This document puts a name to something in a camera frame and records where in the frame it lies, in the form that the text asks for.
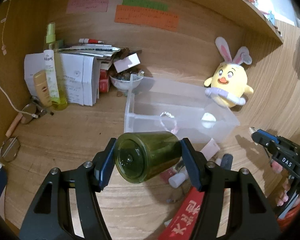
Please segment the person's right hand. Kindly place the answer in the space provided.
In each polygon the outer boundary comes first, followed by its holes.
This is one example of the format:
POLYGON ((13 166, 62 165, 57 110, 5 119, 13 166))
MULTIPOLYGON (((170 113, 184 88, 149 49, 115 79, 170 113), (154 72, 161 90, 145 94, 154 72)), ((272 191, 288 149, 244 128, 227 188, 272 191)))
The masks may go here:
POLYGON ((275 189, 272 191, 270 198, 274 201, 276 206, 282 206, 289 199, 287 194, 290 190, 290 182, 288 179, 288 175, 287 172, 283 170, 283 167, 274 160, 271 162, 271 168, 276 174, 281 175, 281 180, 279 181, 275 189))

